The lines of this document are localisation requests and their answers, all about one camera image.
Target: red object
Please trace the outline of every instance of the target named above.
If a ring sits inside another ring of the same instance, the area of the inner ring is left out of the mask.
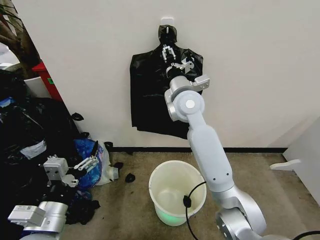
[[[32,71],[34,71],[40,75],[40,77],[41,77],[46,89],[48,90],[49,94],[51,95],[51,97],[55,100],[63,102],[54,82],[52,81],[50,74],[47,71],[45,64],[43,62],[39,63],[37,66],[34,66],[32,68]]]

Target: blue plastic bag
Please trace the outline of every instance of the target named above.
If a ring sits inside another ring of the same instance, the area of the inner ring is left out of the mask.
[[[79,155],[83,158],[89,158],[91,155],[91,152],[94,148],[95,141],[88,139],[88,138],[82,138],[82,139],[75,139],[74,140],[75,148]],[[81,189],[88,189],[95,186],[101,179],[101,173],[102,173],[102,160],[103,160],[103,151],[104,149],[98,145],[96,157],[99,160],[99,163],[86,175],[81,177],[79,179],[78,187]]]

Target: bucket rim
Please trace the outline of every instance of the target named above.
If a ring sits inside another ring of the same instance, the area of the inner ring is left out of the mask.
[[[180,164],[184,164],[184,165],[192,168],[193,170],[195,170],[195,172],[196,172],[197,174],[199,174],[199,176],[200,176],[201,179],[202,179],[202,181],[199,182],[199,184],[202,183],[202,182],[204,182],[205,180],[204,180],[204,177],[201,175],[201,173],[198,171],[198,169],[196,169],[196,168],[195,168],[194,166],[192,166],[191,164],[189,164],[189,163],[187,163],[187,162],[185,162],[185,161],[180,161],[180,160],[164,161],[164,162],[162,162],[161,164],[159,164],[159,165],[152,171],[152,173],[151,173],[151,175],[150,175],[150,178],[149,178],[148,188],[149,188],[149,194],[150,194],[150,197],[151,197],[153,203],[156,205],[157,208],[159,208],[159,209],[160,209],[162,212],[164,212],[165,214],[168,214],[168,215],[170,215],[170,216],[177,217],[177,218],[185,218],[185,217],[186,217],[186,214],[185,214],[185,213],[183,213],[183,214],[174,214],[174,213],[172,213],[172,212],[169,212],[169,211],[165,210],[163,207],[161,207],[161,206],[159,205],[159,203],[156,201],[156,198],[154,197],[154,195],[153,195],[153,193],[152,193],[152,190],[151,190],[151,182],[152,182],[152,179],[153,179],[156,171],[157,171],[160,167],[162,167],[163,165],[167,165],[167,164],[170,164],[170,163],[180,163]],[[193,211],[187,213],[188,217],[196,214],[196,213],[203,207],[203,205],[205,204],[206,197],[207,197],[207,187],[206,187],[206,184],[204,184],[203,186],[204,186],[203,198],[202,198],[200,204],[198,205],[198,207],[197,207],[196,209],[194,209]]]

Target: white panel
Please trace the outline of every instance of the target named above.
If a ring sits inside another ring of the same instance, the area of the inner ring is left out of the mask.
[[[37,98],[50,98],[51,95],[48,92],[46,85],[42,81],[41,77],[35,77],[24,80],[25,84],[29,88],[33,96]]]
[[[320,205],[320,118],[283,153],[287,161],[298,159],[293,170]]]
[[[174,18],[180,47],[204,57],[212,79],[204,117],[224,147],[286,147],[320,114],[319,0],[14,3],[69,111],[83,115],[94,139],[188,145],[131,127],[131,58],[157,47],[162,17]]]

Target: wire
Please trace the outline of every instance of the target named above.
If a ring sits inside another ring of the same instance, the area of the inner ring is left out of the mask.
[[[304,233],[299,234],[298,236],[296,236],[293,240],[299,240],[302,239],[306,236],[310,236],[310,235],[320,235],[320,230],[317,231],[306,231]]]
[[[191,190],[191,192],[189,193],[188,198],[190,199],[191,194],[194,192],[194,190],[197,189],[197,187],[200,187],[202,184],[205,184],[205,183],[206,183],[206,181],[204,181],[204,182],[202,182],[202,183],[199,183],[197,186],[195,186],[195,187]],[[188,219],[188,207],[185,207],[185,218],[186,218],[186,223],[188,224],[188,228],[189,228],[189,231],[190,231],[191,235],[193,236],[193,238],[194,238],[195,240],[199,240],[199,239],[196,237],[196,235],[194,234],[194,232],[192,231],[192,229],[191,229],[191,226],[190,226],[190,223],[189,223],[189,219]]]
[[[204,181],[204,182],[202,182],[202,183],[199,183],[197,186],[195,186],[195,187],[191,190],[191,192],[189,193],[188,199],[190,200],[191,194],[192,194],[198,187],[200,187],[202,184],[205,184],[205,183],[206,183],[206,181]],[[195,240],[199,240],[199,239],[197,238],[197,236],[194,234],[194,232],[192,231],[192,229],[191,229],[191,226],[190,226],[190,223],[189,223],[189,219],[188,219],[188,207],[187,207],[187,206],[185,207],[185,218],[186,218],[186,223],[187,223],[187,225],[188,225],[188,228],[189,228],[189,231],[190,231],[191,235],[193,236],[193,238],[194,238]],[[310,235],[320,235],[320,230],[307,231],[307,232],[301,233],[301,234],[299,234],[298,236],[296,236],[293,240],[300,240],[300,239],[302,239],[302,238],[304,238],[304,237],[306,237],[306,236],[310,236]]]

